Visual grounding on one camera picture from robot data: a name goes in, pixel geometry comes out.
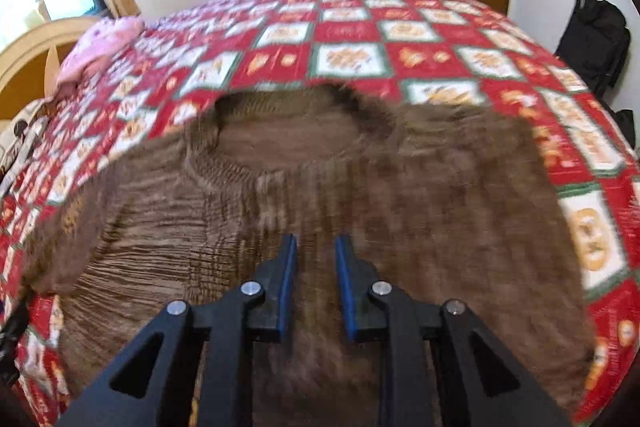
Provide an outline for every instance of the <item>ribbed neckline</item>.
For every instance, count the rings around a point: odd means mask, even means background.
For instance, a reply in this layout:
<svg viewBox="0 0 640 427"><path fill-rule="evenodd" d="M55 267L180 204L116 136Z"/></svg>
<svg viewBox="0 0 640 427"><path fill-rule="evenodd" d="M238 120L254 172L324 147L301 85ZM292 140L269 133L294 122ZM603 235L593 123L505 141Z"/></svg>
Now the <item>ribbed neckline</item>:
<svg viewBox="0 0 640 427"><path fill-rule="evenodd" d="M316 115L340 109L353 118L358 137L329 158L304 162L289 169L255 169L216 150L220 135L229 123L268 121L274 118ZM382 100L369 97L348 86L320 84L303 89L242 91L227 94L202 113L185 130L186 169L203 188L215 190L228 184L242 184L261 176L282 174L300 168L329 165L336 160L372 155L381 150L398 150L402 130L392 108Z"/></svg>

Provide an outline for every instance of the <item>metal rivet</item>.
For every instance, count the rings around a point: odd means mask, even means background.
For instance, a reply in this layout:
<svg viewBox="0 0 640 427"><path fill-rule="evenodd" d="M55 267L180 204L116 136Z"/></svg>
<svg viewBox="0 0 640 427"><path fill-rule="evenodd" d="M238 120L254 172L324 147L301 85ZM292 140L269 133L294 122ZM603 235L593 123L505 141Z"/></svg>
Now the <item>metal rivet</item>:
<svg viewBox="0 0 640 427"><path fill-rule="evenodd" d="M260 283L255 281L247 281L240 286L240 291L249 296L260 293L261 289L262 286L260 286Z"/></svg>
<svg viewBox="0 0 640 427"><path fill-rule="evenodd" d="M181 315L187 309L187 303L185 301L171 301L166 306L166 310L170 315Z"/></svg>
<svg viewBox="0 0 640 427"><path fill-rule="evenodd" d="M466 305L463 301L459 301L458 299L453 299L452 301L447 302L447 311L451 315L462 315L466 310Z"/></svg>
<svg viewBox="0 0 640 427"><path fill-rule="evenodd" d="M371 291L376 295L389 295L391 288L393 288L393 286L386 281L377 281L371 285Z"/></svg>

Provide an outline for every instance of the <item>bedspread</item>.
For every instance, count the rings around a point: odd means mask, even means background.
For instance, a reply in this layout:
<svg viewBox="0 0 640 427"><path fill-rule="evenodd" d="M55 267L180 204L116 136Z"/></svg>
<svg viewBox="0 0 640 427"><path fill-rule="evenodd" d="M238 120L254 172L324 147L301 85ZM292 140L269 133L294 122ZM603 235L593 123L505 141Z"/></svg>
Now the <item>bedspread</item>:
<svg viewBox="0 0 640 427"><path fill-rule="evenodd" d="M574 418L588 424L638 350L638 163L581 79L475 0L213 0L150 26L81 84L2 200L4 317L15 304L26 236L89 176L174 131L223 91L324 80L394 101L490 105L530 121L597 332ZM69 401L56 354L62 324L58 298L37 298L18 350L19 386L41 425L55 423Z"/></svg>

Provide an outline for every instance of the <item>brown sweater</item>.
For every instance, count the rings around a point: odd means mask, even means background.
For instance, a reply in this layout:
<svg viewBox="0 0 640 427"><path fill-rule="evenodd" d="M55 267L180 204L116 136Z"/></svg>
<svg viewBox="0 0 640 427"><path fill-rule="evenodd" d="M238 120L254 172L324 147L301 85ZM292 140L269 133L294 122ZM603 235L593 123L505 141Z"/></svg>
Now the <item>brown sweater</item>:
<svg viewBox="0 0 640 427"><path fill-rule="evenodd" d="M224 96L86 182L32 233L22 281L62 295L77 394L165 302L219 298L287 232L294 333L258 348L258 423L375 423L378 358L344 338L338 233L414 298L467 301L578 404L593 337L570 234L528 124L483 108L389 107L330 84Z"/></svg>

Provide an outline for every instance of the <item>pink blanket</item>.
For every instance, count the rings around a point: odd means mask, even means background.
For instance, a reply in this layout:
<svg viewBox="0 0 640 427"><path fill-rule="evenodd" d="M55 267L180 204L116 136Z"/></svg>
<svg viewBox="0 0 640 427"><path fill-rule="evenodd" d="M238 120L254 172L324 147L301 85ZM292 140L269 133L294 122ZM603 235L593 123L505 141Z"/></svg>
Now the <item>pink blanket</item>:
<svg viewBox="0 0 640 427"><path fill-rule="evenodd" d="M101 19L80 37L60 66L54 95L61 100L71 95L83 78L101 72L122 48L145 29L142 17Z"/></svg>

